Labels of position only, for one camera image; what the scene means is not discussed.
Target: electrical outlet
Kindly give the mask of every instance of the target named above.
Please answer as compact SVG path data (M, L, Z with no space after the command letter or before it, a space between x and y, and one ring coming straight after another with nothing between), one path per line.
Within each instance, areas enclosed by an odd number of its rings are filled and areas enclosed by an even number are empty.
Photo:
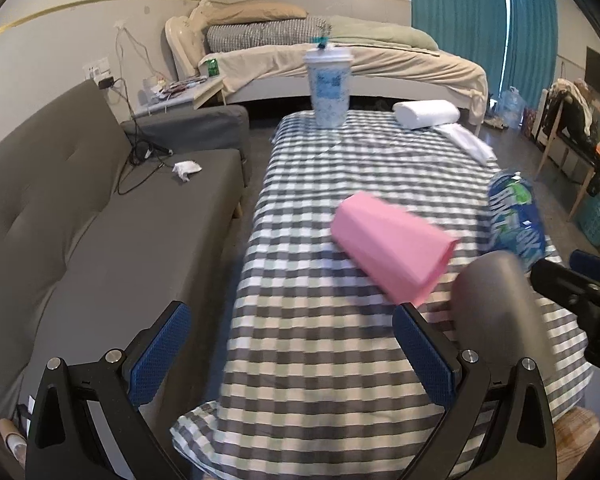
M108 57L88 63L82 69L84 70L84 78L93 79L96 83L111 76L111 66L109 65Z

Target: cup lid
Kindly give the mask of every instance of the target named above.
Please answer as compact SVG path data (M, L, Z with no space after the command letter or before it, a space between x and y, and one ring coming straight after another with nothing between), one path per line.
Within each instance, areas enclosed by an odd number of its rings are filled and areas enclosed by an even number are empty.
M346 46L334 46L327 43L326 48L310 48L304 54L305 63L328 63L335 61L353 61L351 49Z

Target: pink box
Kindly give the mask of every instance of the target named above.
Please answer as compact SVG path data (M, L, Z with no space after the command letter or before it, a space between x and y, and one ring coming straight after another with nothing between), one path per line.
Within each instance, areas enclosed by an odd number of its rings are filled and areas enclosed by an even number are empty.
M458 240L369 193L344 200L333 239L395 304L422 304L445 273Z

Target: table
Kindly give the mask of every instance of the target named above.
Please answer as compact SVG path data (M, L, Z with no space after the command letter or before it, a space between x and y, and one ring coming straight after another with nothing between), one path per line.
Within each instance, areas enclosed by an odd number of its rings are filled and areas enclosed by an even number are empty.
M134 117L140 118L147 115L166 112L168 108L183 105L186 103L191 103L193 109L196 110L200 108L204 103L209 101L214 95L220 92L222 96L222 102L226 106L226 101L224 100L224 92L222 92L222 88L224 86L224 76L218 75L215 77L210 77L205 82L200 83L198 85L193 86L177 94L176 96L167 99L166 101L161 101L152 105L145 105L141 107L135 114Z
M232 312L222 394L181 416L178 451L215 478L399 478L443 412L424 394L394 337L391 304L331 237L340 203L359 191L459 238L445 275L418 309L453 335L455 276L488 242L487 189L499 171L390 112L349 110L320 129L311 111L285 117ZM560 261L548 245L547 256ZM557 370L547 381L558 419L582 397L590 365L575 316L538 294ZM469 467L488 408L459 457Z

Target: beige bedsheet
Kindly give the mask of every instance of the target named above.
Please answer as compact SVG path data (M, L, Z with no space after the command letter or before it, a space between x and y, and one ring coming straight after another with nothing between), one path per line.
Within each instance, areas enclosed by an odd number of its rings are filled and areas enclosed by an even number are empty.
M354 57L354 75L395 77L445 86L471 99L472 118L483 117L488 100L487 76L474 62L442 51L347 46ZM209 54L200 65L207 59L218 60L226 94L231 95L254 79L306 75L302 58L312 47L311 44L257 46Z

